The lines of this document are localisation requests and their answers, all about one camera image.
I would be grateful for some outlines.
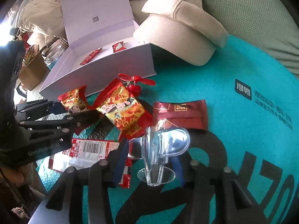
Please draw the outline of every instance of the white and red package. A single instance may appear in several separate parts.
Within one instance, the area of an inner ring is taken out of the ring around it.
[[[72,166],[76,169],[91,167],[101,159],[106,159],[109,152],[116,150],[119,146],[115,141],[72,139],[72,147],[68,150],[58,152],[50,157],[49,169],[63,172]],[[130,187],[132,160],[127,159],[123,176],[119,185],[123,188]]]

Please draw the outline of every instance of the human hand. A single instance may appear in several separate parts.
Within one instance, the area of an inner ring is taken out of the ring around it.
[[[19,167],[17,170],[13,170],[8,167],[1,167],[5,177],[11,182],[15,183],[17,187],[31,184],[33,181],[33,167],[32,163]]]

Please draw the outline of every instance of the cardboard box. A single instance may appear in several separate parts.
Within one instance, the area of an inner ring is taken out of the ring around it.
[[[150,44],[137,41],[129,0],[60,0],[69,48],[46,78],[40,94],[48,100],[87,86],[91,95],[104,89],[119,73],[143,78],[156,75]],[[127,49],[113,53],[123,41]],[[96,48],[102,51],[86,65],[83,59]]]
[[[34,89],[49,72],[49,68],[44,63],[44,58],[39,52],[32,61],[20,70],[19,79],[28,88]]]

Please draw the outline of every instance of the transparent jar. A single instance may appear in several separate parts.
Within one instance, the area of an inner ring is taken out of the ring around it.
[[[56,62],[62,56],[64,51],[64,48],[61,45],[59,45],[47,55],[44,62],[50,70],[55,66]]]

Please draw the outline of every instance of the white box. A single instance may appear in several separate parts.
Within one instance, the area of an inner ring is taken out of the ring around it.
[[[69,48],[57,61],[39,93],[48,100],[87,86],[91,95],[104,89],[119,73],[143,78],[156,75],[150,44],[137,41],[129,0],[60,0]],[[124,41],[127,49],[113,53],[112,45]],[[86,65],[93,50],[102,51]]]

